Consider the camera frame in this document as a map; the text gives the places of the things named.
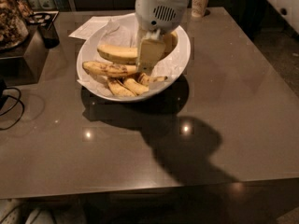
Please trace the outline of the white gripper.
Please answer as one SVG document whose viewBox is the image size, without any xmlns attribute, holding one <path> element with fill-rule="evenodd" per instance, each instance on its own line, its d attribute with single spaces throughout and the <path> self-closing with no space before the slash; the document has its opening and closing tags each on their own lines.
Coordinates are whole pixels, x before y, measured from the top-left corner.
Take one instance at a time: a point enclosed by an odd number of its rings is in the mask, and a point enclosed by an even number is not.
<svg viewBox="0 0 299 224">
<path fill-rule="evenodd" d="M 165 51 L 164 35 L 180 25 L 189 0 L 135 0 L 137 70 L 150 75 Z"/>
</svg>

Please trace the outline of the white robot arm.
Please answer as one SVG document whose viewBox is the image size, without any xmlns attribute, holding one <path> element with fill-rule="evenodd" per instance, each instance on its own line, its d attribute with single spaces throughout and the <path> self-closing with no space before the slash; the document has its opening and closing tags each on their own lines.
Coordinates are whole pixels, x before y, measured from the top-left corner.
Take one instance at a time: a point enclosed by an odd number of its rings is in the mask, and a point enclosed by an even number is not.
<svg viewBox="0 0 299 224">
<path fill-rule="evenodd" d="M 135 0 L 135 14 L 143 30 L 167 34 L 178 27 L 188 7 L 199 19 L 207 4 L 208 0 Z M 299 30 L 299 0 L 231 0 L 226 7 L 247 35 L 257 31 L 267 9 L 273 9 L 292 29 Z"/>
</svg>

